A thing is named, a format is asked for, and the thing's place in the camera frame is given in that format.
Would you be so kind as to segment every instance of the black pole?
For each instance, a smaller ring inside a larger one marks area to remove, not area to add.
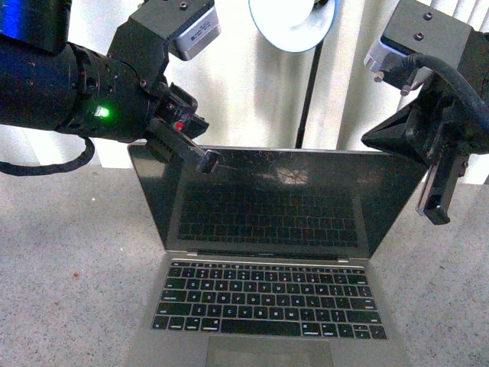
[[[297,130],[297,149],[301,149],[303,147],[304,134],[306,133],[307,116],[309,115],[311,99],[313,98],[314,83],[316,82],[316,74],[318,73],[319,59],[321,58],[322,43],[323,41],[319,42],[316,46],[316,49],[314,50],[313,64],[311,66],[311,74],[309,75],[309,82],[307,84],[303,114],[300,117],[299,129]]]

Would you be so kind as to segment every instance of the laptop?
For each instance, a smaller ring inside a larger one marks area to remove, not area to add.
[[[409,365],[369,259],[426,169],[206,148],[221,154],[209,175],[128,148],[166,252],[127,365]]]

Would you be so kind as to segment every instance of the cable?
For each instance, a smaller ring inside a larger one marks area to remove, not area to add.
[[[411,69],[427,67],[440,75],[450,85],[464,107],[471,113],[473,119],[489,135],[489,110],[487,110],[487,105],[456,69],[438,57],[425,54],[411,54],[404,57],[402,66]]]
[[[47,174],[62,174],[74,171],[89,163],[95,154],[95,145],[92,141],[89,138],[81,138],[85,140],[85,151],[78,158],[70,162],[38,167],[17,166],[15,164],[0,162],[0,172],[12,176],[44,176]]]

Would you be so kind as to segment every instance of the trackpad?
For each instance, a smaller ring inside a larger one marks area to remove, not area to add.
[[[333,367],[324,340],[212,336],[206,367]]]

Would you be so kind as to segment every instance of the table surface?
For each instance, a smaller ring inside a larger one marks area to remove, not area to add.
[[[414,366],[489,365],[489,187],[416,196],[372,262]],[[0,176],[0,366],[120,366],[164,254],[133,170]]]

